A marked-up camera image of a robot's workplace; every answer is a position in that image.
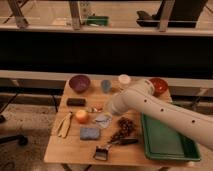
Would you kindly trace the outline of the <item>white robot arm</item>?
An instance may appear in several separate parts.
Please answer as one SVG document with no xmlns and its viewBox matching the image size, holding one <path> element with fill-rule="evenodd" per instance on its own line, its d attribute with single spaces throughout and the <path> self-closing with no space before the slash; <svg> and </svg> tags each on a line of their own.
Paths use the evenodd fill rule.
<svg viewBox="0 0 213 171">
<path fill-rule="evenodd" d="M 164 102 L 153 96 L 154 91 L 154 85 L 149 80 L 141 79 L 114 94 L 105 109 L 113 115 L 136 110 L 213 151 L 213 118 Z"/>
</svg>

